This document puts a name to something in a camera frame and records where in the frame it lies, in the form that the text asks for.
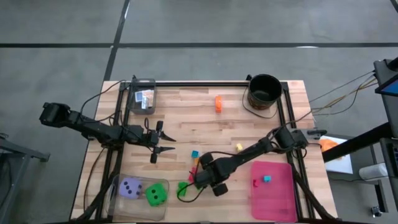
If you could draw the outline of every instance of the small packet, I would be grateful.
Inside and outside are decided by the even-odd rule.
[[[136,102],[141,102],[142,101],[142,91],[135,92],[134,96],[136,97]]]
[[[143,110],[148,109],[148,97],[146,97],[146,96],[142,97],[141,109],[143,109]]]
[[[154,91],[153,90],[144,90],[142,91],[142,97],[147,98],[147,107],[151,108],[154,104]]]

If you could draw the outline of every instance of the white cylinder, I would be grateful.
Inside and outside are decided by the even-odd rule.
[[[366,181],[379,180],[388,176],[386,164],[379,163],[359,170],[359,176]]]

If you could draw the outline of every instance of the yellow block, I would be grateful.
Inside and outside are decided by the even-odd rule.
[[[241,143],[237,143],[237,144],[236,144],[236,150],[237,150],[238,152],[240,152],[240,151],[243,150],[243,146],[241,145]]]

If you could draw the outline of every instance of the pink tray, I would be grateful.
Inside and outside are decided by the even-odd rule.
[[[271,176],[270,182],[263,181],[265,175]],[[296,222],[293,184],[289,164],[254,161],[251,167],[252,216],[259,220]]]

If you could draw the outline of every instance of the small cube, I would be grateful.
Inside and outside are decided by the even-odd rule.
[[[216,96],[216,113],[221,113],[221,96]]]
[[[199,152],[193,150],[193,151],[192,151],[192,158],[194,158],[194,159],[199,158]]]
[[[253,187],[258,187],[258,186],[259,186],[259,182],[256,179],[254,179],[253,180]]]
[[[241,143],[237,143],[237,144],[236,144],[236,150],[237,150],[238,152],[240,152],[240,151],[243,150],[243,146],[241,145]]]
[[[151,207],[162,205],[167,200],[167,192],[161,183],[149,186],[145,190],[145,195]]]
[[[264,176],[264,182],[265,183],[271,182],[271,176]]]
[[[178,183],[177,194],[178,194],[178,192],[179,192],[182,188],[184,188],[184,189],[178,194],[178,196],[181,196],[181,197],[184,197],[184,196],[185,196],[185,194],[187,193],[187,188],[186,188],[187,185],[188,185],[187,182],[179,182],[179,183]]]
[[[192,174],[195,174],[196,172],[197,172],[197,167],[192,167],[192,169],[191,169],[191,174],[189,174],[189,178],[188,178],[188,180],[189,180],[190,183],[193,183],[193,176],[192,176]]]

